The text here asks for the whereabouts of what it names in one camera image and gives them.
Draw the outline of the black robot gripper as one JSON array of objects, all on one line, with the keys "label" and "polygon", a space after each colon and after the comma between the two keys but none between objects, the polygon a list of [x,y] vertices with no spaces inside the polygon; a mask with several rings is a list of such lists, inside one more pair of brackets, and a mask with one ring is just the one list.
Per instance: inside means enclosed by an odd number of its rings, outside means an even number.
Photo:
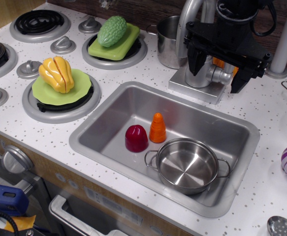
[{"label": "black robot gripper", "polygon": [[254,27],[259,10],[273,10],[271,0],[219,0],[218,18],[214,23],[187,22],[188,64],[197,75],[207,56],[213,56],[238,71],[231,82],[230,93],[239,93],[251,78],[262,77],[273,56],[255,41],[254,35],[268,36],[272,29],[257,32]]}]

